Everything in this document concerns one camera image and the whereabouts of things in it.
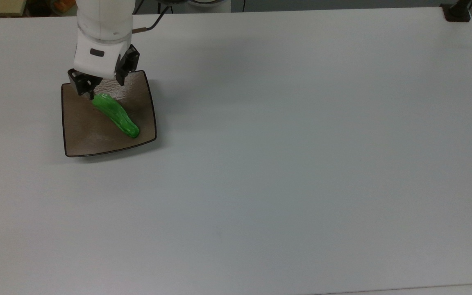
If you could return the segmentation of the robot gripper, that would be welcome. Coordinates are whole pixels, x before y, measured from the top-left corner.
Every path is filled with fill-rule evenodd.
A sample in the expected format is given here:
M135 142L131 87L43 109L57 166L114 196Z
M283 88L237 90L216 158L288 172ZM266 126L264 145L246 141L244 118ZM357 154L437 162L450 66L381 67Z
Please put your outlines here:
M124 86L129 73L136 71L139 51L131 44L132 36L119 42L92 39L77 33L73 69L68 70L70 84L79 96L94 99L94 89L102 78L114 78Z

